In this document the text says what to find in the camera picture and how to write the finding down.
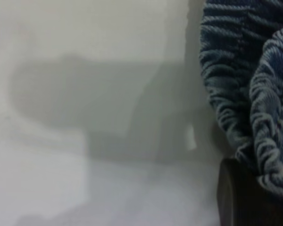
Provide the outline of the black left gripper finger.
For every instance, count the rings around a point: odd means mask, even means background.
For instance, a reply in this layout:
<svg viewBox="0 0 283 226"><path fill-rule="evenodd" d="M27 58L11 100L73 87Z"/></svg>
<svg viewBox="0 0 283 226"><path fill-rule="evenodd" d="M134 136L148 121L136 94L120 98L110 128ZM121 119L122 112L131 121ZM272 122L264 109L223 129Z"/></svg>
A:
<svg viewBox="0 0 283 226"><path fill-rule="evenodd" d="M283 200L236 159L221 161L216 199L222 226L283 226Z"/></svg>

